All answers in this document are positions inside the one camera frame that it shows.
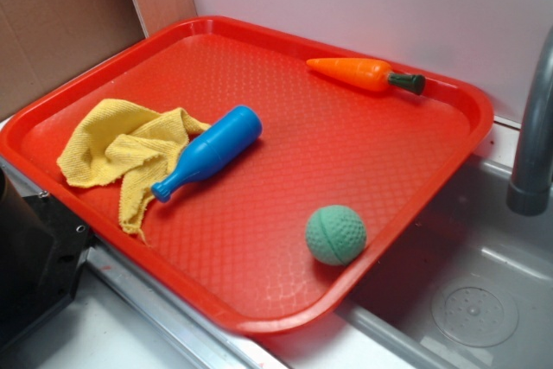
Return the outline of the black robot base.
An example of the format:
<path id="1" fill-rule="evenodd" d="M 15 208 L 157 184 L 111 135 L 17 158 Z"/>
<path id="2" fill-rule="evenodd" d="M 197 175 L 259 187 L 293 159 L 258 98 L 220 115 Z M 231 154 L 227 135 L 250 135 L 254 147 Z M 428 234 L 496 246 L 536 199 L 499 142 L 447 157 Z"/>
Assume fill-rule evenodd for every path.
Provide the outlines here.
<path id="1" fill-rule="evenodd" d="M 92 232 L 53 196 L 20 195 L 1 173 L 1 349 L 73 301 Z"/>

